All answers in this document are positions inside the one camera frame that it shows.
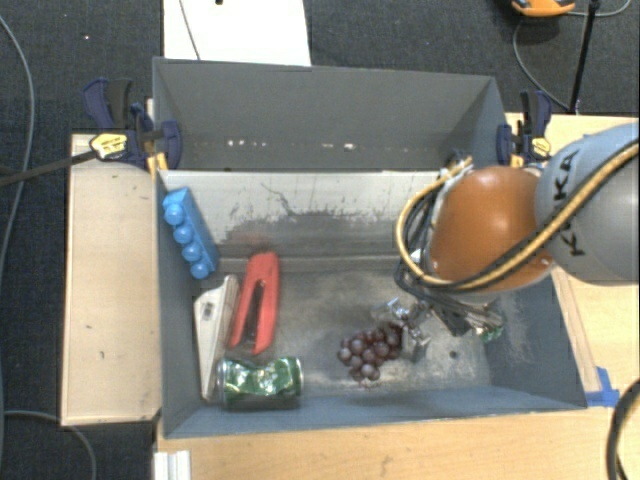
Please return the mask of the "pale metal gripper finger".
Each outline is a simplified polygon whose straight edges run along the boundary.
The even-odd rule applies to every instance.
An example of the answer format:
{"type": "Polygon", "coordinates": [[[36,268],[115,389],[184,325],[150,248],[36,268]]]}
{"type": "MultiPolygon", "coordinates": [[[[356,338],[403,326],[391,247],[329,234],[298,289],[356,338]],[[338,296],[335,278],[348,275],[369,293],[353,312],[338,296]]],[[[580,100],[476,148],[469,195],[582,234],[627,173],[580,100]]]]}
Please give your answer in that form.
{"type": "Polygon", "coordinates": [[[371,310],[371,317],[376,322],[388,325],[405,326],[409,323],[413,310],[401,303],[399,297],[384,302],[371,310]]]}
{"type": "Polygon", "coordinates": [[[431,336],[418,326],[403,329],[403,358],[412,363],[419,362],[426,355],[431,336]]]}

